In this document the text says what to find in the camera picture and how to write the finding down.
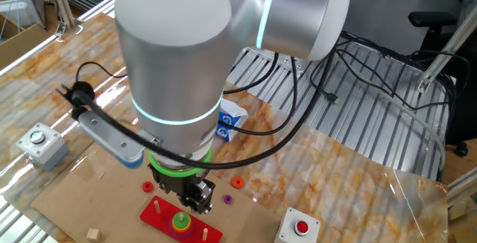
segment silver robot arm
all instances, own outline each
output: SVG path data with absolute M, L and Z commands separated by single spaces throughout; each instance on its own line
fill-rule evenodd
M 116 0 L 119 41 L 143 137 L 191 160 L 207 160 L 222 89 L 239 52 L 254 45 L 320 60 L 340 34 L 349 2 Z M 135 153 L 120 152 L 98 135 L 91 118 L 80 116 L 79 121 L 95 141 L 123 163 L 138 163 L 140 145 L 132 144 Z M 204 179 L 207 171 L 154 152 L 148 158 L 162 189 L 176 192 L 185 206 L 199 213 L 212 208 L 214 185 Z

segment marble table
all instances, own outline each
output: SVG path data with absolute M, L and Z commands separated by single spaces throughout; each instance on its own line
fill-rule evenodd
M 104 64 L 117 75 L 125 72 L 114 20 L 104 14 L 0 77 L 0 194 L 59 242 L 72 240 L 30 205 L 60 172 L 72 162 L 79 164 L 81 154 L 92 144 L 71 119 L 69 104 L 54 91 L 61 83 L 72 84 L 78 66 L 88 60 Z M 96 102 L 111 116 L 138 128 L 127 78 L 116 80 L 87 67 L 81 80 L 95 87 Z M 246 92 L 226 98 L 249 112 L 245 128 L 269 130 L 286 117 Z M 37 122 L 61 132 L 70 149 L 52 172 L 34 168 L 15 146 Z M 277 143 L 290 128 L 267 138 L 239 135 L 231 143 L 216 139 L 214 159 L 223 162 L 257 154 Z M 292 206 L 320 219 L 319 242 L 447 240 L 445 185 L 380 165 L 309 126 L 266 160 L 214 173 L 223 180 L 242 176 L 243 193 L 277 214 Z

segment blue label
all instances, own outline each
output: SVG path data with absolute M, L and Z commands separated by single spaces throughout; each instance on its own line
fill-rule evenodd
M 233 126 L 236 125 L 236 123 L 240 120 L 241 116 L 237 116 L 237 117 L 232 117 L 230 114 L 228 114 L 227 112 L 221 110 L 220 112 L 220 116 L 218 117 L 220 120 L 222 120 L 222 122 L 224 123 L 227 123 L 227 124 L 231 124 Z M 228 142 L 230 141 L 230 137 L 229 137 L 229 128 L 227 127 L 224 127 L 223 125 L 221 124 L 218 124 L 217 125 L 217 135 L 220 136 L 222 139 L 225 139 L 227 140 Z

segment emergency stop button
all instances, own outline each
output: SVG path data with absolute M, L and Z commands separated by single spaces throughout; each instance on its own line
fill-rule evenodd
M 298 221 L 295 224 L 295 233 L 299 236 L 304 236 L 309 231 L 308 224 L 305 221 Z

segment black chair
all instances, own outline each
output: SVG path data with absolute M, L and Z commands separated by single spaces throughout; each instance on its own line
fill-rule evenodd
M 457 19 L 446 12 L 413 12 L 409 14 L 409 21 L 415 27 L 429 28 L 421 49 L 442 51 L 453 34 L 442 34 L 442 27 L 457 24 Z M 442 70 L 442 73 L 456 78 L 455 87 L 458 100 L 455 105 L 454 116 L 446 132 L 446 144 L 457 146 L 455 153 L 464 157 L 467 155 L 467 145 L 464 141 L 477 138 L 477 31 L 474 31 L 456 53 L 467 58 L 470 62 L 470 82 L 462 90 L 467 69 L 464 64 L 452 58 Z M 435 55 L 418 54 L 421 60 L 435 57 Z

